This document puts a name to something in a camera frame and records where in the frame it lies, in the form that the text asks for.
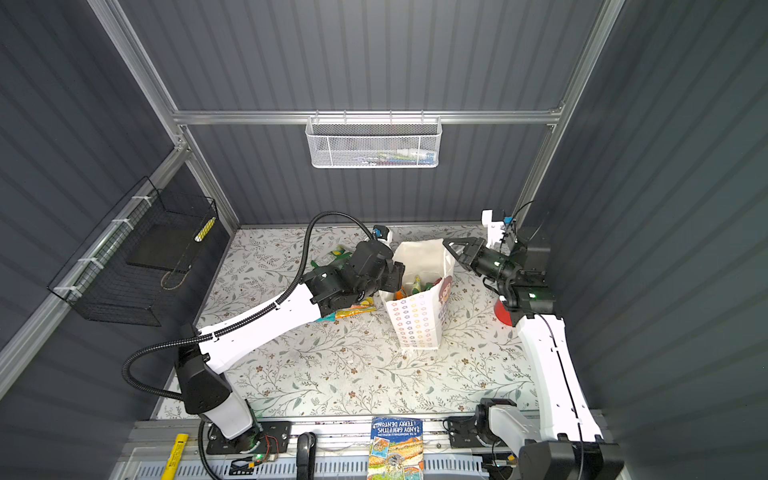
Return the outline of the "orange Fox's packet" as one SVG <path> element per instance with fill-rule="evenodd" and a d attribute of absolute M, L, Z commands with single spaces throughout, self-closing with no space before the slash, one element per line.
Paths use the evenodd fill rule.
<path fill-rule="evenodd" d="M 364 300 L 362 300 L 359 304 L 336 311 L 334 314 L 334 318 L 338 320 L 338 319 L 348 318 L 348 317 L 352 317 L 360 314 L 372 313 L 375 311 L 376 311 L 376 306 L 375 306 L 374 298 L 367 297 Z"/>

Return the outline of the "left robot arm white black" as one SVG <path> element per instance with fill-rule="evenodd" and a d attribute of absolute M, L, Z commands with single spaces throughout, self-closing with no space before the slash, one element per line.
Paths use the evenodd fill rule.
<path fill-rule="evenodd" d="M 398 291 L 405 265 L 394 259 L 392 232 L 376 225 L 372 235 L 359 242 L 343 261 L 302 273 L 286 299 L 276 297 L 230 320 L 205 327 L 196 336 L 210 335 L 209 340 L 181 347 L 175 373 L 186 412 L 211 423 L 231 442 L 255 442 L 262 428 L 225 372 L 290 330 L 331 319 L 336 312 L 360 305 L 378 291 Z"/>

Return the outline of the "yellow marker in basket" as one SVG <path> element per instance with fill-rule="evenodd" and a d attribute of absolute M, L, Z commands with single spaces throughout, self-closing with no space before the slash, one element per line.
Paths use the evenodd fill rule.
<path fill-rule="evenodd" d="M 194 237 L 196 243 L 201 243 L 216 224 L 217 218 L 212 216 L 197 232 Z"/>

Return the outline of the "green Fox's packet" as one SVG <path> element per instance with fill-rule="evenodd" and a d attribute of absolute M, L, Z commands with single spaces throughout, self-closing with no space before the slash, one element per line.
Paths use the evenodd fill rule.
<path fill-rule="evenodd" d="M 425 291 L 429 291 L 435 285 L 439 284 L 441 281 L 442 281 L 441 278 L 437 278 L 434 281 L 424 281 L 420 276 L 416 275 L 410 288 L 406 289 L 405 287 L 402 287 L 400 290 L 398 290 L 394 294 L 394 299 L 396 301 L 399 301 L 407 297 L 418 295 Z"/>

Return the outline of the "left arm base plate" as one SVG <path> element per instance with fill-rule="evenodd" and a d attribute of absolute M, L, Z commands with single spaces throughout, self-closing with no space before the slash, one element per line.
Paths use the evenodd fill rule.
<path fill-rule="evenodd" d="M 292 423 L 289 421 L 257 422 L 243 434 L 227 438 L 214 424 L 206 434 L 205 453 L 208 455 L 285 453 L 291 437 Z"/>

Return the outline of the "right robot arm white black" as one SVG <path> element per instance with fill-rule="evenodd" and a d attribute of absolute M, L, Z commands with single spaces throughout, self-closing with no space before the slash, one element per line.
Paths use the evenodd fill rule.
<path fill-rule="evenodd" d="M 539 420 L 532 424 L 517 404 L 483 398 L 471 417 L 443 425 L 454 449 L 503 444 L 515 462 L 513 479 L 618 479 L 625 460 L 606 440 L 583 394 L 567 345 L 565 322 L 544 267 L 548 247 L 522 239 L 516 215 L 494 220 L 483 211 L 485 238 L 449 238 L 443 245 L 459 265 L 480 277 L 510 316 L 531 367 Z"/>

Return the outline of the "colourful book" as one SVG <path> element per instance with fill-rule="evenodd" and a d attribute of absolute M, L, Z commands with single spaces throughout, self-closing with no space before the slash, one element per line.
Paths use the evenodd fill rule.
<path fill-rule="evenodd" d="M 371 423 L 368 480 L 421 480 L 425 475 L 423 421 L 374 417 Z"/>

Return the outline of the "dark green snack packet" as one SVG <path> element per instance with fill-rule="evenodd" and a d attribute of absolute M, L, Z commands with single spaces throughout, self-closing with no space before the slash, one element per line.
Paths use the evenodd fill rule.
<path fill-rule="evenodd" d="M 353 249 L 349 249 L 344 245 L 339 244 L 328 253 L 311 260 L 310 265 L 312 269 L 325 266 L 333 266 L 334 268 L 339 268 L 353 253 Z"/>

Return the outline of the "white paper gift bag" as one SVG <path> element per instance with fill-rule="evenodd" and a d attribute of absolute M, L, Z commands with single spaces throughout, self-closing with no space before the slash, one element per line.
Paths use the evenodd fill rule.
<path fill-rule="evenodd" d="M 447 323 L 448 302 L 453 284 L 455 259 L 441 239 L 401 243 L 394 259 L 405 265 L 403 286 L 409 289 L 416 275 L 424 281 L 442 281 L 429 291 L 396 301 L 395 293 L 379 293 L 404 350 L 436 350 Z"/>

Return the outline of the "red pencil cup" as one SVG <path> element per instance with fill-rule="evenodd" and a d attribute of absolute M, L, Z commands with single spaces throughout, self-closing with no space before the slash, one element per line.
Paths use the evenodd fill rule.
<path fill-rule="evenodd" d="M 503 302 L 498 299 L 493 308 L 496 319 L 506 326 L 513 327 L 514 321 L 511 318 L 510 312 L 505 308 Z"/>

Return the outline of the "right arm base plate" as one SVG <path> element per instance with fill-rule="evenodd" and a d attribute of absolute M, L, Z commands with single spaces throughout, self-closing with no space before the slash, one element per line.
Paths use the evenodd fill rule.
<path fill-rule="evenodd" d="M 485 417 L 449 417 L 447 430 L 452 448 L 506 446 L 517 452 L 537 430 L 517 411 L 492 408 Z"/>

